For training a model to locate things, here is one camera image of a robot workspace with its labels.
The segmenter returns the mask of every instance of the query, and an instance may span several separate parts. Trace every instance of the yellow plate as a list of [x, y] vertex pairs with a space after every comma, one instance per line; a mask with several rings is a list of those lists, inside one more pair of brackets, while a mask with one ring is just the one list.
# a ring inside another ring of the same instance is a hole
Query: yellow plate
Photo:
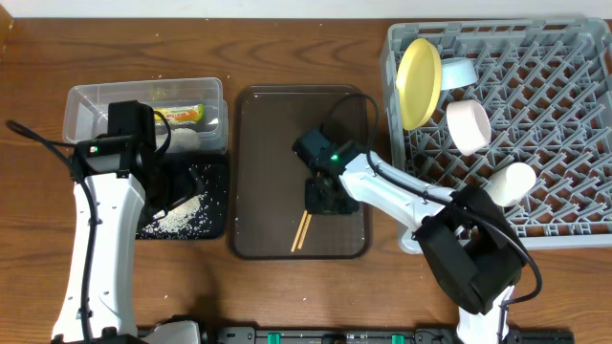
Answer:
[[436, 109], [442, 88], [442, 61], [436, 47], [423, 38], [412, 42], [400, 62], [395, 87], [404, 129], [425, 124]]

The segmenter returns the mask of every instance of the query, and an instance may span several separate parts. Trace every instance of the wooden stick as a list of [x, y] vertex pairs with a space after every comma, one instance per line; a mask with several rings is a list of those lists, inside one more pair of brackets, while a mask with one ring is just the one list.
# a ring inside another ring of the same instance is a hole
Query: wooden stick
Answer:
[[297, 249], [302, 249], [302, 244], [304, 244], [304, 239], [306, 239], [306, 232], [308, 231], [308, 226], [310, 225], [310, 219], [312, 217], [313, 215], [308, 214], [308, 217], [306, 218], [306, 224], [304, 224], [304, 228], [302, 229], [302, 237], [299, 239]]
[[299, 239], [299, 234], [302, 232], [302, 228], [304, 226], [304, 221], [308, 217], [308, 211], [304, 210], [304, 215], [302, 215], [302, 221], [299, 223], [299, 227], [297, 228], [297, 233], [295, 234], [294, 245], [291, 247], [291, 252], [295, 251], [295, 246], [297, 245], [297, 239]]

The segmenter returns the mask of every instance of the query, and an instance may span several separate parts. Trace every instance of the yellow package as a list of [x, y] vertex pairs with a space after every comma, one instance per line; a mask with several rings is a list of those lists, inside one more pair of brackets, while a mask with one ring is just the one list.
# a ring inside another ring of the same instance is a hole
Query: yellow package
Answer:
[[[176, 106], [154, 109], [164, 115], [171, 125], [197, 123], [204, 116], [204, 104]], [[161, 118], [155, 117], [155, 123], [163, 125]]]

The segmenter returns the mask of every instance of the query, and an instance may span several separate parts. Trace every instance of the gray dish rack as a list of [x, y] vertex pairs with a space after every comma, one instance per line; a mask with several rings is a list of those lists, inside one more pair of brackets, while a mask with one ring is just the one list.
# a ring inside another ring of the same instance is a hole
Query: gray dish rack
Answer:
[[[405, 49], [417, 38], [436, 46], [442, 58], [470, 58], [479, 79], [442, 92], [429, 122], [408, 132], [395, 81]], [[607, 23], [584, 18], [395, 24], [380, 68], [395, 167], [460, 189], [487, 183], [514, 161], [526, 162], [538, 181], [504, 213], [527, 248], [612, 247]], [[492, 124], [491, 144], [470, 157], [452, 144], [445, 119], [447, 104], [465, 99], [480, 101]]]

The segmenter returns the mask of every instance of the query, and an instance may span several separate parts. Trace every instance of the wooden tabletop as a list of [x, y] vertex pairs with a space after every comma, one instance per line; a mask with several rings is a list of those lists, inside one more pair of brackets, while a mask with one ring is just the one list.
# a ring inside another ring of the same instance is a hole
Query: wooden tabletop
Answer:
[[[201, 76], [222, 80], [230, 121], [236, 96], [254, 84], [349, 84], [382, 103], [378, 58], [388, 27], [403, 21], [18, 19], [0, 66], [0, 119], [59, 140], [73, 86]], [[376, 150], [388, 157], [386, 128]], [[73, 250], [72, 189], [55, 157], [0, 128], [2, 343], [51, 338]], [[246, 262], [225, 239], [138, 241], [137, 323], [192, 313], [212, 325], [455, 326], [457, 307], [423, 256], [400, 251], [385, 214], [373, 210], [373, 223], [372, 247], [356, 261]], [[510, 322], [571, 330], [580, 344], [612, 341], [612, 249], [533, 255], [544, 290], [512, 306]], [[515, 294], [533, 286], [525, 269]]]

